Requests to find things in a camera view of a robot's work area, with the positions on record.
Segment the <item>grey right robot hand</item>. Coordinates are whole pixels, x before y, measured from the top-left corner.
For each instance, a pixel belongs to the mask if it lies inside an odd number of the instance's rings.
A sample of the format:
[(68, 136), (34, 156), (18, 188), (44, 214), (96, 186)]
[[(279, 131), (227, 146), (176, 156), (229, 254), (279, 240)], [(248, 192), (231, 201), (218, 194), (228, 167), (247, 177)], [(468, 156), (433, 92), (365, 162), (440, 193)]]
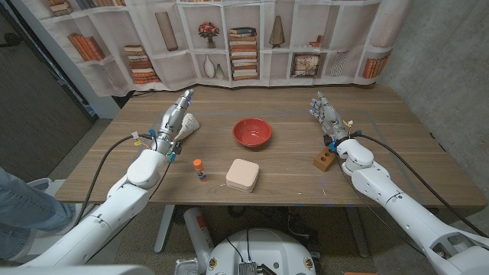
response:
[(349, 138), (340, 114), (321, 92), (317, 92), (317, 97), (311, 100), (310, 106), (309, 112), (318, 119), (323, 132), (333, 141), (340, 143), (341, 140)]

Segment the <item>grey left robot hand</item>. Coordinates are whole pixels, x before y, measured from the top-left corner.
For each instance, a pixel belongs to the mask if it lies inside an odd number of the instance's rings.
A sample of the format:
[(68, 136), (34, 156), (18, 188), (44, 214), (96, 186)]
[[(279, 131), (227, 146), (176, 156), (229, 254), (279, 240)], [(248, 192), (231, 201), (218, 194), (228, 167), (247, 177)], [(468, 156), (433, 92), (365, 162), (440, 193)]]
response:
[(169, 152), (173, 140), (179, 133), (186, 110), (190, 106), (194, 90), (187, 89), (165, 112), (157, 136), (151, 142), (151, 149), (161, 154)]

